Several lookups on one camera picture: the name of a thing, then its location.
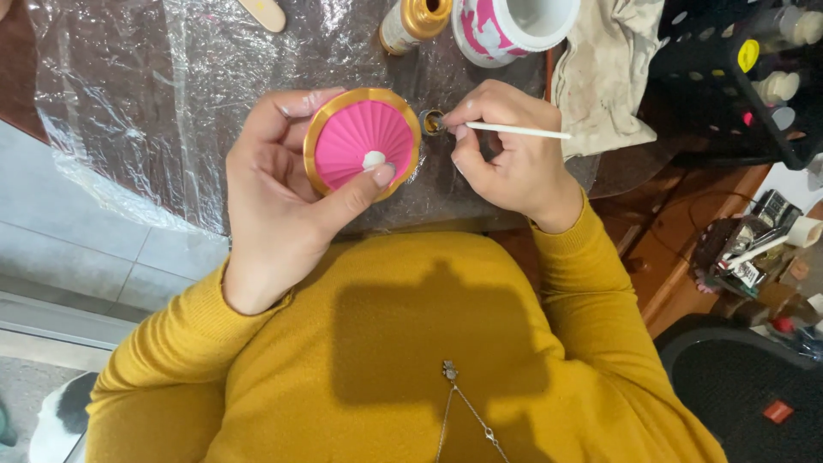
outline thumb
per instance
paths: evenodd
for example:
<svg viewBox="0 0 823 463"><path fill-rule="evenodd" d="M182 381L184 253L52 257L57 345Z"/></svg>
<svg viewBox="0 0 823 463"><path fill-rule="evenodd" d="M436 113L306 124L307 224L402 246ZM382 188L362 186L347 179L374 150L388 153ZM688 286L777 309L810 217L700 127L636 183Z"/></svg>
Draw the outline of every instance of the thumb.
<svg viewBox="0 0 823 463"><path fill-rule="evenodd" d="M468 184L480 193L478 190L485 189L494 178L495 168L480 154L480 142L474 130L466 125L459 125L454 136L457 137L458 143L452 152L452 162L466 177Z"/></svg>
<svg viewBox="0 0 823 463"><path fill-rule="evenodd" d="M391 162L378 164L356 175L337 191L310 207L324 230L337 234L363 213L392 183L395 167Z"/></svg>

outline pink lid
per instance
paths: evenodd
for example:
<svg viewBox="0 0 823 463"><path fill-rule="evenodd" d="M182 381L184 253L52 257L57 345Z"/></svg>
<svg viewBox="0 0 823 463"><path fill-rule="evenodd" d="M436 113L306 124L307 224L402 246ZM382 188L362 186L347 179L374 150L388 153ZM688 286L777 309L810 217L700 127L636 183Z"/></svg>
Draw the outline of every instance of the pink lid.
<svg viewBox="0 0 823 463"><path fill-rule="evenodd" d="M412 160L412 129L402 113L382 101L357 101L334 113L317 139L314 165L332 190L380 162L392 162L397 180Z"/></svg>

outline cloth rag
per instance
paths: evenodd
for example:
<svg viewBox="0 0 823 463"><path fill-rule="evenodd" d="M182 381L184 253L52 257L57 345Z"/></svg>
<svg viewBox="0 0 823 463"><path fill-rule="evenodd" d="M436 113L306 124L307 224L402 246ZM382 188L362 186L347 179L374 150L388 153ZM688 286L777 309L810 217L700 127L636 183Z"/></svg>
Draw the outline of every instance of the cloth rag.
<svg viewBox="0 0 823 463"><path fill-rule="evenodd" d="M653 142L657 134L635 115L658 40L663 0L583 0L568 48L551 79L563 114L563 157Z"/></svg>

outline gold paint bottle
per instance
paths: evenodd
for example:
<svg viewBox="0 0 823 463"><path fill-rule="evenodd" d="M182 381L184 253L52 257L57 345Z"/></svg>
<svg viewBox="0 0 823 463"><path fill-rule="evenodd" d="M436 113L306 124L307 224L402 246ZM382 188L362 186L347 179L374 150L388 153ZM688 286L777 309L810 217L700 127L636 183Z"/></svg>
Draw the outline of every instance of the gold paint bottle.
<svg viewBox="0 0 823 463"><path fill-rule="evenodd" d="M452 0L398 0L380 24L380 43L390 54L406 54L438 35L451 11Z"/></svg>

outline sweater cuff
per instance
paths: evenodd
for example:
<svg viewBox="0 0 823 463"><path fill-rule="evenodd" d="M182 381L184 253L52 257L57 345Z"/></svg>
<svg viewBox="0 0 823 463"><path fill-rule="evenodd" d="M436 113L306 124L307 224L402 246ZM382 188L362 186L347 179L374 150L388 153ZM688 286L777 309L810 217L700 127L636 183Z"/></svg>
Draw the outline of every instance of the sweater cuff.
<svg viewBox="0 0 823 463"><path fill-rule="evenodd" d="M558 235L550 235L543 232L537 224L529 219L532 227L532 234L537 247L544 254L552 256L573 255L580 252L597 235L600 228L600 218L588 203L588 197L583 192L583 211L580 213L577 222L569 229Z"/></svg>
<svg viewBox="0 0 823 463"><path fill-rule="evenodd" d="M294 288L291 288L265 312L255 316L241 315L223 297L223 273L228 263L226 259L223 265L186 289L179 298L179 307L187 312L188 323L202 336L220 342L250 338L274 314L288 306L294 295Z"/></svg>

